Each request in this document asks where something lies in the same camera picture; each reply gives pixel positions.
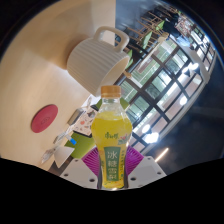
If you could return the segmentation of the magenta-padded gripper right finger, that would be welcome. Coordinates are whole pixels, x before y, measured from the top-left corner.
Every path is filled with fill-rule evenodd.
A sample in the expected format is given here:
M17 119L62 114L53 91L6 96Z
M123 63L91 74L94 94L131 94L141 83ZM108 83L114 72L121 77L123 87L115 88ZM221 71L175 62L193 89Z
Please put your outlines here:
M128 189L143 187L166 176L151 156L143 156L132 147L127 149L125 171Z

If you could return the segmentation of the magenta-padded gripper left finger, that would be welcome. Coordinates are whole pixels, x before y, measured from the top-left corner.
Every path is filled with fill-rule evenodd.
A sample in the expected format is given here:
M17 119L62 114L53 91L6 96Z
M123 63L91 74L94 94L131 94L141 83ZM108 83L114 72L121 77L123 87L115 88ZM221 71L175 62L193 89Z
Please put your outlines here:
M93 148L81 159L73 159L60 177L84 188L98 189L99 175L100 158L97 148Z

